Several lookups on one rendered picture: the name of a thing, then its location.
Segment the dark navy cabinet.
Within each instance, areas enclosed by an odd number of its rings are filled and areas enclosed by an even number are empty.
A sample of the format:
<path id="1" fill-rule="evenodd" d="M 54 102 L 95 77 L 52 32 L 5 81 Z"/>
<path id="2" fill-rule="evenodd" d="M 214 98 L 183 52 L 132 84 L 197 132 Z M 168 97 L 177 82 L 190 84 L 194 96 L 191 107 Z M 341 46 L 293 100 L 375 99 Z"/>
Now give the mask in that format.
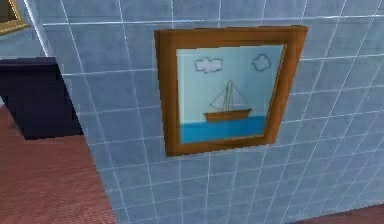
<path id="1" fill-rule="evenodd" d="M 25 140 L 83 134 L 54 57 L 0 59 L 0 97 Z"/>

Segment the wooden framed sailboat picture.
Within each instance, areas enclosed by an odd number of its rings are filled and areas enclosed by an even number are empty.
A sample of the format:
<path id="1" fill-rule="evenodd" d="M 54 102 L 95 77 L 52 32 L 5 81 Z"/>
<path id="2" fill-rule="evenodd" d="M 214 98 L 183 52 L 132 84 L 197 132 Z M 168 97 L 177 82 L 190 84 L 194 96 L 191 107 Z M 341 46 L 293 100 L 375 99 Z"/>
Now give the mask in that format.
<path id="1" fill-rule="evenodd" d="M 303 25 L 155 31 L 167 156 L 275 142 L 307 33 Z"/>

